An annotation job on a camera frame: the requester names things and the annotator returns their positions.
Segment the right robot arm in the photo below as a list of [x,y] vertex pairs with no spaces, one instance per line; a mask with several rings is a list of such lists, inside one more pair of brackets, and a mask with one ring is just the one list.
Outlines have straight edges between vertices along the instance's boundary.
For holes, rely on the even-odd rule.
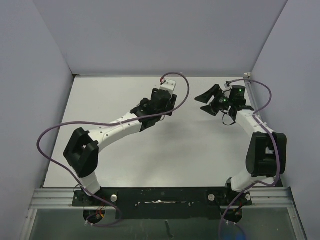
[[239,125],[250,138],[245,158],[245,168],[228,180],[229,188],[222,192],[223,200],[230,205],[241,198],[241,191],[260,184],[273,187],[286,169],[287,136],[272,130],[257,115],[257,110],[247,104],[246,87],[215,84],[205,93],[195,97],[203,103],[201,110],[216,116],[222,113],[231,118],[232,125]]

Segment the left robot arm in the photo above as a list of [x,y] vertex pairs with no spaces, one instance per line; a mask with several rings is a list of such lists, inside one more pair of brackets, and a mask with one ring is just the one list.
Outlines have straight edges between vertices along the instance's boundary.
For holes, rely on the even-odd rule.
[[[63,156],[73,168],[80,185],[86,189],[84,200],[95,206],[102,199],[101,185],[98,182],[95,170],[98,167],[99,153],[109,145],[132,134],[140,133],[153,127],[161,120],[163,114],[174,109],[177,95],[164,89],[154,88],[151,98],[143,98],[138,106],[115,120],[114,126],[99,127],[93,130],[77,128],[72,133]],[[153,117],[123,123],[126,120],[152,115]]]

